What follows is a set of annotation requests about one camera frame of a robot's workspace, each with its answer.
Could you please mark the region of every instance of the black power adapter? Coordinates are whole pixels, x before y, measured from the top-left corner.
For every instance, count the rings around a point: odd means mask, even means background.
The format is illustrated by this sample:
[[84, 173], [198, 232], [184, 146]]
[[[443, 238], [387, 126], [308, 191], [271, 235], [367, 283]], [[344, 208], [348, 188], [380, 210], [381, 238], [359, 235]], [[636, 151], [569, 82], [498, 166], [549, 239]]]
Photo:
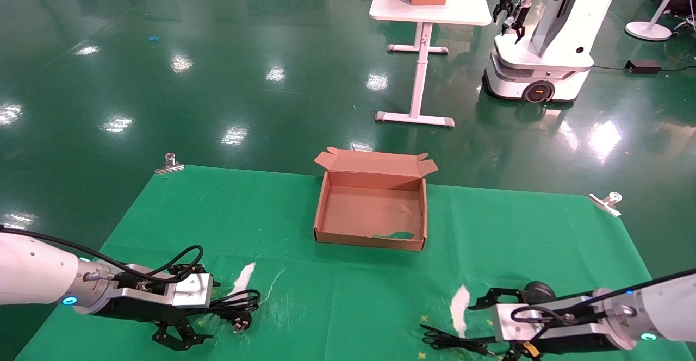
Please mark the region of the black power adapter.
[[631, 74], [657, 74], [662, 66], [652, 59], [629, 59], [624, 68]]

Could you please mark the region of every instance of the table top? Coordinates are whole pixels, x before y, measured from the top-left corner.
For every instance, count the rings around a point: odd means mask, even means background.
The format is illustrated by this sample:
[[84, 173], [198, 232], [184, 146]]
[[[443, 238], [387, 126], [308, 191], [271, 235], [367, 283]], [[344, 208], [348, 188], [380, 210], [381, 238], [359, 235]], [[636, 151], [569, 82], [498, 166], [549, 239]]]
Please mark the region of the table top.
[[372, 0], [370, 17], [386, 21], [490, 24], [486, 0], [447, 0], [443, 6], [413, 6], [408, 0]]
[[[57, 306], [17, 360], [461, 361], [422, 343], [418, 324], [455, 333], [463, 319], [469, 338], [494, 334], [489, 310], [459, 304], [462, 285], [473, 303], [489, 287], [521, 289], [533, 279], [567, 295], [650, 278], [621, 219], [585, 196], [428, 185], [428, 240], [411, 252], [315, 242], [320, 189], [321, 177], [289, 173], [187, 165], [154, 175], [101, 251], [159, 267], [200, 244], [201, 262], [222, 283], [213, 298], [255, 262], [249, 286], [262, 300], [251, 328], [234, 334], [226, 321], [200, 316], [196, 332], [215, 337], [176, 353], [150, 339], [153, 324]], [[95, 334], [107, 351], [85, 345]], [[686, 345], [668, 341], [553, 359], [693, 361]]]

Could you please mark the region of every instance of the green epoxy floor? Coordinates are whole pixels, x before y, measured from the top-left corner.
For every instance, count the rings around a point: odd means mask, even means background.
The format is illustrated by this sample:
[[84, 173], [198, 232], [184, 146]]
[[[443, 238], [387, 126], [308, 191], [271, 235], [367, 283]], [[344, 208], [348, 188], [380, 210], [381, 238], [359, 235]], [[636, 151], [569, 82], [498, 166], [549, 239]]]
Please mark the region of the green epoxy floor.
[[[373, 21], [370, 3], [0, 0], [2, 222], [100, 247], [168, 151], [184, 163], [318, 175], [313, 158], [338, 146], [430, 153], [435, 184], [619, 191], [654, 276], [696, 264], [696, 69], [596, 70], [571, 108], [519, 105], [481, 90], [497, 27], [436, 26], [433, 43], [450, 54], [430, 57], [423, 113], [457, 127], [376, 123], [376, 111], [408, 110], [415, 54], [386, 44], [411, 42], [414, 25]], [[664, 43], [623, 32], [656, 7], [614, 0], [596, 63], [696, 63], [689, 32]], [[2, 307], [0, 359], [51, 310]]]

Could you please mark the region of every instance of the table leg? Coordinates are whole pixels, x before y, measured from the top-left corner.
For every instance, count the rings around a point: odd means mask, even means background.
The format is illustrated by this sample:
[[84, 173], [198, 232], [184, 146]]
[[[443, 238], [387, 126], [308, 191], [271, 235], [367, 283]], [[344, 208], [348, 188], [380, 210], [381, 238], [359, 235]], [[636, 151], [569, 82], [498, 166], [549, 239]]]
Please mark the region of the table leg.
[[423, 88], [425, 87], [425, 73], [428, 68], [428, 53], [430, 52], [430, 34], [432, 22], [425, 22], [420, 32], [418, 47], [418, 61], [415, 65], [415, 77], [413, 78], [413, 96], [411, 97], [411, 111], [408, 114], [384, 113], [379, 111], [375, 115], [378, 121], [397, 121], [410, 123], [434, 124], [438, 126], [455, 127], [455, 119], [439, 116], [424, 116], [420, 114], [420, 106], [423, 101]]
[[[424, 22], [416, 22], [415, 24], [415, 41], [413, 41], [413, 46], [404, 44], [390, 44], [387, 46], [388, 51], [405, 51], [405, 52], [418, 52], [420, 49], [420, 38], [423, 33]], [[435, 54], [448, 54], [449, 49], [447, 47], [428, 47], [428, 52], [435, 52]]]

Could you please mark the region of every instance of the white table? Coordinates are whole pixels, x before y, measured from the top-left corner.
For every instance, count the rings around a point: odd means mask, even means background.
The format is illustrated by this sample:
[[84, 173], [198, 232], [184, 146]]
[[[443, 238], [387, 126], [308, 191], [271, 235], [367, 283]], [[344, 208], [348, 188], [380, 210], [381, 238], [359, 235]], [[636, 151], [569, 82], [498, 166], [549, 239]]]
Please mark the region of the white table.
[[439, 126], [454, 127], [452, 118], [425, 116], [420, 114], [425, 86], [425, 71], [428, 66], [428, 54], [437, 52], [447, 54], [447, 47], [431, 47], [430, 34], [433, 23], [460, 25], [488, 25], [490, 11], [486, 0], [447, 0], [443, 6], [412, 6], [408, 0], [372, 0], [370, 17], [385, 21], [413, 21], [415, 25], [415, 42], [413, 45], [390, 44], [389, 51], [418, 52], [418, 60], [413, 79], [413, 96], [409, 114], [384, 113], [375, 115], [378, 121], [398, 121], [410, 123], [425, 123]]

